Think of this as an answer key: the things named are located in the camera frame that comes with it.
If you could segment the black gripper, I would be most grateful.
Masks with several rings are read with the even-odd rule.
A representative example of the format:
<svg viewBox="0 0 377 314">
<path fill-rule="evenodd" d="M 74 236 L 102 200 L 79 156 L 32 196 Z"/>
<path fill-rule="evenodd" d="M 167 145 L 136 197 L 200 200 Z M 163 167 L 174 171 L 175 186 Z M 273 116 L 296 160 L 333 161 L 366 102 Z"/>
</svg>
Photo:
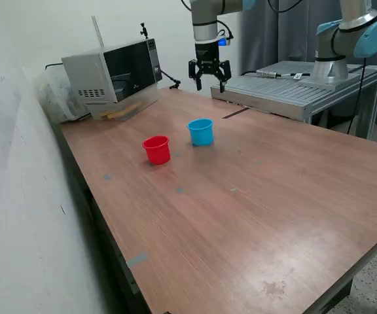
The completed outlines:
<svg viewBox="0 0 377 314">
<path fill-rule="evenodd" d="M 196 89 L 202 89 L 203 74 L 215 74 L 219 80 L 219 91 L 225 91 L 225 84 L 231 79 L 231 68 L 228 60 L 220 62 L 219 44 L 217 41 L 195 44 L 196 59 L 188 63 L 188 76 L 196 83 Z"/>
</svg>

